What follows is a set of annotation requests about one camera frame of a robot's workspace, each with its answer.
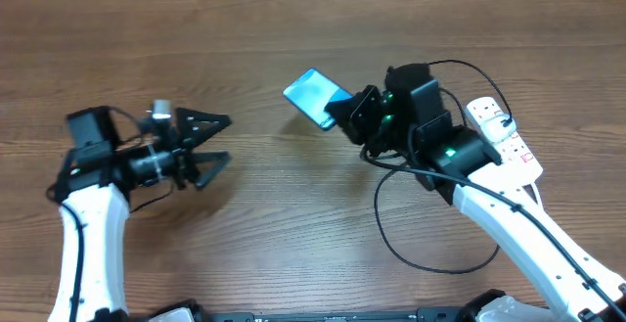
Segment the white power strip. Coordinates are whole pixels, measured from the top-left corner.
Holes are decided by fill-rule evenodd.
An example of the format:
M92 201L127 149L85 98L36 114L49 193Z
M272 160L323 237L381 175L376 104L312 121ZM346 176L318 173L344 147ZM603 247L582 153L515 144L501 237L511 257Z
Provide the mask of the white power strip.
M511 180L524 186L539 178L543 167L517 133L515 122L504 126L502 121L509 119L509 115L502 112L493 98L482 97L469 102L466 114L480 137L500 153L502 166L508 169Z

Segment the white power cord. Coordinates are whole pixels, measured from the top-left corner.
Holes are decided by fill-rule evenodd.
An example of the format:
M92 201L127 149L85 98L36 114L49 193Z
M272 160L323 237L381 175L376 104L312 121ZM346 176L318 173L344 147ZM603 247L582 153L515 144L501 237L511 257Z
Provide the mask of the white power cord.
M543 209L544 203L541 201L541 195L539 195L539 188L537 187L537 184L530 183L530 187L532 188L532 193L535 195L535 201L537 201L537 205L539 205L539 207Z

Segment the wooden tabletop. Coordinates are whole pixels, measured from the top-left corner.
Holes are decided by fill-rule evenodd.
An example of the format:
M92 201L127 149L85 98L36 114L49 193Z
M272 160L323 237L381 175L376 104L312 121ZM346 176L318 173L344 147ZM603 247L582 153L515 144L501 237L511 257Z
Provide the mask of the wooden tabletop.
M311 67L357 92L382 86L389 65L440 59L474 63L501 86L544 166L548 213L626 275L626 0L3 0L0 319L44 320L55 301L63 231L44 189L71 145L65 115L112 105L142 116L155 98L230 115L201 149L233 161L203 192L128 220L131 311L185 298L210 311L414 309L490 288L543 304L503 253L460 276L397 260L373 214L384 172L281 95ZM464 104L495 96L466 67L433 74ZM389 240L415 263L463 268L494 249L411 176L380 200Z

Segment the power strip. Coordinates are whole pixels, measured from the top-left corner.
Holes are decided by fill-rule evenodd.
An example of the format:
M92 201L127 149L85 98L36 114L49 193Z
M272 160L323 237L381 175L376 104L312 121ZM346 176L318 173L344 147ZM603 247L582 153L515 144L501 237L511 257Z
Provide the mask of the power strip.
M537 181L544 168L517 133L515 122L504 126L503 121L509 119L509 115L502 112L496 100L491 97L478 98L469 102L466 111L480 137L500 153L503 166L509 170L512 181L518 182L519 186Z

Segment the wooden table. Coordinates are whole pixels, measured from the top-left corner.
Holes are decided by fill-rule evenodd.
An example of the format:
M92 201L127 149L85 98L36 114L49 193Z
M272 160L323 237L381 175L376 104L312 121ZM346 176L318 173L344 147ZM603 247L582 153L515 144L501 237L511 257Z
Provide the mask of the wooden table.
M54 304L63 234L44 189L71 144L65 115L98 105L142 115L155 98L229 114L234 124L202 149L233 161L204 192L127 222L131 311L185 298L211 311L413 309L490 288L542 304L504 254L461 276L398 261L374 221L383 171L281 96L310 67L356 92L381 86L389 65L453 58L506 93L545 168L549 214L626 275L626 0L3 0L0 319L44 320ZM495 96L471 69L433 73L464 103ZM132 203L165 190L135 191ZM381 216L419 264L463 268L494 248L411 176L385 184Z

